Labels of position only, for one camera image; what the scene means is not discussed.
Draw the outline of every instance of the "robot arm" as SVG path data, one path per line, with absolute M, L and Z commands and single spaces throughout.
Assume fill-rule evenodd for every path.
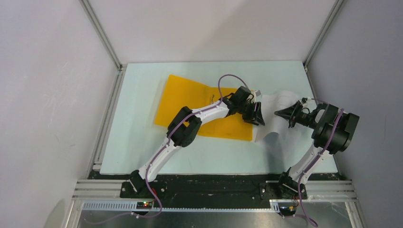
M 145 181 L 154 181 L 158 172 L 173 154 L 193 142 L 203 124 L 239 113 L 247 123 L 264 125 L 261 103 L 255 102 L 255 98 L 256 92 L 241 86 L 234 94 L 229 94 L 206 107 L 193 110 L 187 106 L 183 107 L 169 124 L 167 137 L 157 152 L 144 166 L 130 174 L 129 182 L 134 191 L 139 197 L 147 195 Z
M 224 102 L 220 101 L 199 109 L 190 110 L 187 107 L 182 108 L 182 110 L 178 113 L 178 115 L 168 127 L 167 137 L 164 139 L 164 142 L 162 143 L 160 148 L 158 148 L 157 152 L 151 157 L 151 159 L 139 169 L 139 174 L 141 178 L 145 179 L 145 173 L 148 169 L 147 181 L 154 181 L 158 172 L 172 157 L 172 155 L 179 149 L 181 149 L 182 147 L 186 147 L 193 141 L 195 135 L 189 138 L 182 137 L 180 142 L 176 141 L 176 143 L 173 140 L 170 140 L 170 138 L 168 137 L 173 128 L 177 125 L 178 120 L 180 122 L 184 117 L 190 114 L 189 111 L 194 114 L 194 117 L 192 118 L 192 120 L 190 120 L 188 127 L 192 128 L 192 132 L 196 135 L 200 126 L 210 121 L 226 117 L 229 109 Z
M 347 149 L 359 120 L 359 116 L 344 113 L 343 109 L 331 104 L 319 104 L 312 112 L 304 113 L 307 100 L 303 98 L 293 106 L 275 112 L 275 115 L 288 120 L 289 128 L 299 123 L 314 130 L 312 146 L 297 164 L 280 177 L 279 187 L 284 197 L 297 196 L 298 183 L 303 189 L 317 165 L 338 151 Z

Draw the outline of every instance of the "gray wall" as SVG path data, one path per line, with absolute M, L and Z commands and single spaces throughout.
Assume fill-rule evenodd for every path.
M 403 1 L 349 0 L 309 71 L 318 97 L 361 116 L 340 171 L 369 227 L 401 227 Z
M 304 60 L 336 0 L 92 0 L 124 63 Z
M 57 228 L 116 69 L 79 1 L 0 3 L 0 227 Z

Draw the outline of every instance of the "yellow fabric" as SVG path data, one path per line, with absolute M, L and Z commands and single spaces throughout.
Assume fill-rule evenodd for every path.
M 224 96 L 235 93 L 236 90 L 236 88 L 221 88 Z M 169 75 L 154 123 L 168 127 L 182 107 L 202 108 L 219 98 L 220 93 L 217 87 L 209 87 L 186 78 Z M 252 131 L 253 125 L 245 123 L 240 114 L 235 114 L 204 124 L 198 135 L 251 141 Z

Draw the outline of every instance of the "white paper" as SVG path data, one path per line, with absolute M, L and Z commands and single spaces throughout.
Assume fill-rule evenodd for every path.
M 274 112 L 292 106 L 298 101 L 298 99 L 298 95 L 290 91 L 280 91 L 272 95 L 262 95 L 261 109 L 265 126 L 255 126 L 255 142 L 263 139 L 271 132 L 282 135 L 288 128 L 288 121 L 280 116 L 274 115 Z

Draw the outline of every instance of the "metal floor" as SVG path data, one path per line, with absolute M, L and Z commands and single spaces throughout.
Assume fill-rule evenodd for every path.
M 321 228 L 351 228 L 345 204 L 305 203 L 308 215 Z M 285 218 L 269 212 L 163 212 L 155 218 L 139 218 L 124 215 L 100 225 L 98 222 L 111 218 L 120 211 L 87 211 L 81 213 L 79 228 L 308 228 L 310 224 L 302 218 Z

